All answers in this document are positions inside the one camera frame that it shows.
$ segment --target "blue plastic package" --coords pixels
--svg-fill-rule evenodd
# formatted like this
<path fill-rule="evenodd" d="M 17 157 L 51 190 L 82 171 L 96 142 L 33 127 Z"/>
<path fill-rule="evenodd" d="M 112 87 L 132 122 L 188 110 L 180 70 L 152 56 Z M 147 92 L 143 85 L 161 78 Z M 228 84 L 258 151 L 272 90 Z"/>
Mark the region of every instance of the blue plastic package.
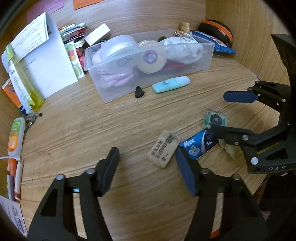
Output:
<path fill-rule="evenodd" d="M 181 142 L 179 146 L 183 146 L 185 148 L 190 158 L 198 159 L 217 143 L 218 140 L 213 138 L 209 130 L 203 129 L 186 141 Z"/>
<path fill-rule="evenodd" d="M 236 53 L 233 49 L 227 47 L 223 42 L 221 42 L 219 39 L 210 36 L 208 34 L 202 33 L 200 31 L 192 31 L 192 35 L 198 36 L 200 38 L 209 40 L 213 43 L 215 43 L 214 51 L 218 53 Z"/>

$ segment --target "wooden desk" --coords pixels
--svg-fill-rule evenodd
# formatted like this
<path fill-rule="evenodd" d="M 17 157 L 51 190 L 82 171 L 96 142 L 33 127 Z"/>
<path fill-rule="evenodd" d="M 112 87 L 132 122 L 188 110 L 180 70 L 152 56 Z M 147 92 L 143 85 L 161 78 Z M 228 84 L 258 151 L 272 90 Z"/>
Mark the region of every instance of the wooden desk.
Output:
<path fill-rule="evenodd" d="M 57 174 L 80 175 L 117 146 L 121 159 L 110 191 L 100 205 L 114 240 L 183 240 L 197 198 L 182 181 L 173 157 L 166 169 L 146 160 L 148 150 L 163 130 L 185 140 L 202 129 L 207 108 L 224 113 L 229 126 L 262 132 L 276 125 L 278 113 L 255 102 L 229 104 L 225 91 L 246 90 L 253 73 L 231 58 L 214 57 L 208 72 L 189 76 L 191 83 L 166 93 L 145 88 L 140 99 L 134 93 L 104 104 L 89 75 L 45 100 L 43 117 L 30 128 L 24 141 L 22 211 L 27 227 L 43 195 Z M 247 173 L 239 148 L 232 160 L 219 146 L 199 159 L 202 167 L 219 175 L 241 175 L 254 193 L 265 175 Z M 85 237 L 74 197 L 79 234 Z M 213 230 L 219 227 L 221 196 Z"/>

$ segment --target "orange sticky note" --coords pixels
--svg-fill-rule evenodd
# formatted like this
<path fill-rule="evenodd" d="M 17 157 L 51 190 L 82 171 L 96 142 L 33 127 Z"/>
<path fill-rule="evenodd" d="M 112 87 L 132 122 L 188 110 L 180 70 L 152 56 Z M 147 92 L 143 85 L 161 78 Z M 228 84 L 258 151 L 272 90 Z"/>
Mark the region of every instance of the orange sticky note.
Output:
<path fill-rule="evenodd" d="M 74 10 L 88 5 L 102 2 L 103 0 L 73 0 Z"/>

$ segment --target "4b eraser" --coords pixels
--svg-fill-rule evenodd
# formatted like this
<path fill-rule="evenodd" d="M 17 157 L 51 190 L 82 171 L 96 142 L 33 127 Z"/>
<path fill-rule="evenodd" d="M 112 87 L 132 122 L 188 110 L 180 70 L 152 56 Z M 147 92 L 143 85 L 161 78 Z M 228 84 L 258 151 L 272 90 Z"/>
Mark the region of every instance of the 4b eraser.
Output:
<path fill-rule="evenodd" d="M 155 165 L 165 168 L 180 141 L 181 139 L 176 134 L 164 131 L 152 149 L 148 152 L 147 157 Z"/>

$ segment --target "bottle label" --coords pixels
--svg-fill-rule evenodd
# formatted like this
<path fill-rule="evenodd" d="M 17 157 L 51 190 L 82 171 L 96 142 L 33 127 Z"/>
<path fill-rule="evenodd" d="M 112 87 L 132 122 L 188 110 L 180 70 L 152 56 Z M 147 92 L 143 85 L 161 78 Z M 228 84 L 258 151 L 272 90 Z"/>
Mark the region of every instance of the bottle label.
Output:
<path fill-rule="evenodd" d="M 29 93 L 28 93 L 27 89 L 25 88 L 24 84 L 20 80 L 20 76 L 17 73 L 17 71 L 15 69 L 15 65 L 13 63 L 11 63 L 11 65 L 9 66 L 9 73 L 8 74 L 9 74 L 10 80 L 11 80 L 12 85 L 14 86 L 14 88 L 18 90 L 18 92 L 23 96 L 25 101 L 30 106 L 33 106 L 35 103 L 32 100 L 31 96 L 29 95 Z"/>
<path fill-rule="evenodd" d="M 14 152 L 17 149 L 21 123 L 22 123 L 21 120 L 15 120 L 12 124 L 9 141 L 8 141 L 8 148 L 7 148 L 8 152 Z"/>

